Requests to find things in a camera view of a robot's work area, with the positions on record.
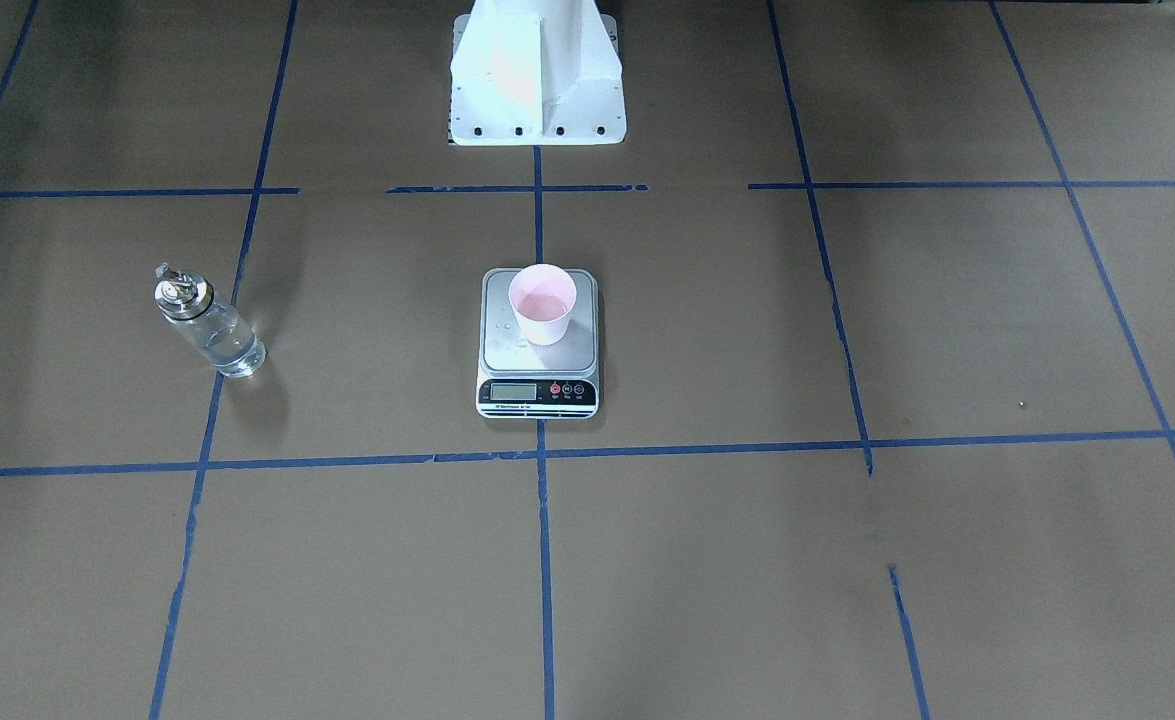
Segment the pink plastic cup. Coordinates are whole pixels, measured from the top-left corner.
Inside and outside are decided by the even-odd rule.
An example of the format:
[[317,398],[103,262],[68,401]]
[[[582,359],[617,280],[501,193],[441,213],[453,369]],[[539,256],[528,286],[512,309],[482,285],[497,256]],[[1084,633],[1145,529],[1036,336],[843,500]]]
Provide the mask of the pink plastic cup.
[[577,297],[573,275],[560,265],[526,265],[508,285],[522,337],[538,346],[555,345],[568,334]]

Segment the clear glass sauce bottle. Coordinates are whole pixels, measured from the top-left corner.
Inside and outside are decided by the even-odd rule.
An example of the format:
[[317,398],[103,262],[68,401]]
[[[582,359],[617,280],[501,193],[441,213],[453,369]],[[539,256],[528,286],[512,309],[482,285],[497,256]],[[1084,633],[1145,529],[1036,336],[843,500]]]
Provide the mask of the clear glass sauce bottle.
[[267,359],[264,343],[204,275],[167,263],[154,275],[159,312],[219,374],[243,378],[258,372]]

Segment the silver digital kitchen scale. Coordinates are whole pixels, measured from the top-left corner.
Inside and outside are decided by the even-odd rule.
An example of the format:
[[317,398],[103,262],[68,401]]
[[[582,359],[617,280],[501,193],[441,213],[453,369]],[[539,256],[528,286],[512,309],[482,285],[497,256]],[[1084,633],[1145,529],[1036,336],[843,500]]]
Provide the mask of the silver digital kitchen scale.
[[538,345],[519,325],[511,282],[519,268],[483,275],[479,296],[477,413],[491,419],[588,419],[600,409],[599,284],[590,272],[568,269],[575,304],[568,332]]

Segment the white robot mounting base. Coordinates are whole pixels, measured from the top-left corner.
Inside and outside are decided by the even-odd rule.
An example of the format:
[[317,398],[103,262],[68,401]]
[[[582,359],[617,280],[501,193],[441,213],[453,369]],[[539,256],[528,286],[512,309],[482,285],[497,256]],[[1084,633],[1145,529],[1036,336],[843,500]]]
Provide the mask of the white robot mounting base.
[[446,137],[458,146],[622,143],[615,15],[595,1],[474,1],[454,20]]

